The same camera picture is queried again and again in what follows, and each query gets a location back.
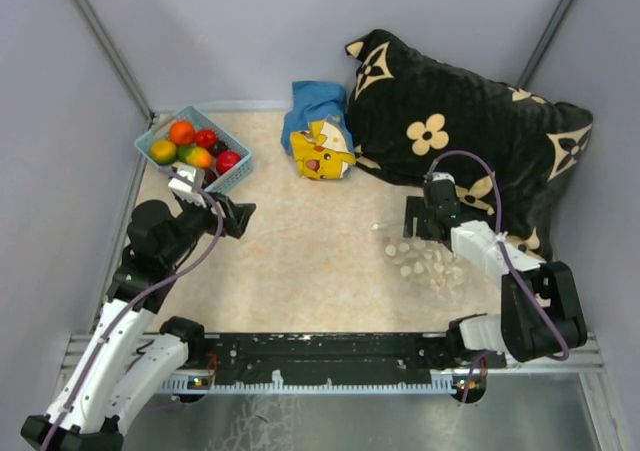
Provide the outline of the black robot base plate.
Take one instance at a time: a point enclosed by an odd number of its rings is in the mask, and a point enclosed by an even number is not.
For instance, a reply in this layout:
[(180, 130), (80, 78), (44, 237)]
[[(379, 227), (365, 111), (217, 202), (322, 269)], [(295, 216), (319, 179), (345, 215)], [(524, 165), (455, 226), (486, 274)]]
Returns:
[(429, 384), (433, 371), (467, 367), (478, 353), (446, 333), (220, 333), (178, 368), (216, 385)]

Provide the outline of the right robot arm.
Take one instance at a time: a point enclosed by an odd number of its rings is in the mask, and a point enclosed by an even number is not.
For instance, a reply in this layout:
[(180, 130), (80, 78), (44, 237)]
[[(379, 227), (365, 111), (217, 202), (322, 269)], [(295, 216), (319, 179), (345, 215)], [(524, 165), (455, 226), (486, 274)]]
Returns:
[(474, 265), (500, 290), (498, 314), (450, 323), (448, 358), (470, 366), (482, 352), (507, 353), (518, 362), (566, 360), (588, 332), (573, 273), (561, 261), (543, 262), (509, 243), (484, 221), (462, 210), (452, 178), (428, 177), (421, 197), (406, 200), (403, 234), (445, 245)]

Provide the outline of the clear dotted zip top bag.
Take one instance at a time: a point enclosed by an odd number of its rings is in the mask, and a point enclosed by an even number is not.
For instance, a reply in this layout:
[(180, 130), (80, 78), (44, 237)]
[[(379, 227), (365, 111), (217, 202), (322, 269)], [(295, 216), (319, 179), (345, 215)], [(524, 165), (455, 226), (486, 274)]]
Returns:
[(400, 222), (374, 222), (369, 230), (381, 238), (384, 259), (403, 282), (444, 298), (474, 283), (469, 267), (444, 244), (404, 237)]

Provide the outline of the red toy apple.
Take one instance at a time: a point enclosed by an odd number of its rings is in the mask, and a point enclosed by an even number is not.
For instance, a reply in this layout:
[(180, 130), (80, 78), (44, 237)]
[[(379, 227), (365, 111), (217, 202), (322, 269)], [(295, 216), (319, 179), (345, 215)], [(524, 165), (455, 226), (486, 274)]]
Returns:
[(231, 150), (221, 152), (215, 160), (215, 169), (219, 175), (224, 175), (228, 171), (230, 171), (234, 166), (236, 166), (242, 157)]

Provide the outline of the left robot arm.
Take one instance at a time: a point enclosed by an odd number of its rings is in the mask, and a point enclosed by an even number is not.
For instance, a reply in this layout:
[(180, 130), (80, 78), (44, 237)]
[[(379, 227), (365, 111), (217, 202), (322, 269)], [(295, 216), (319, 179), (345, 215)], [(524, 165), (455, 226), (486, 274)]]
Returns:
[(137, 205), (127, 227), (129, 244), (113, 275), (98, 325), (64, 389), (42, 415), (26, 418), (22, 438), (35, 450), (120, 450), (131, 424), (176, 370), (201, 365), (208, 355), (203, 325), (174, 317), (140, 354), (140, 338), (206, 234), (239, 239), (256, 211), (220, 193), (203, 203), (180, 203), (173, 215), (161, 200)]

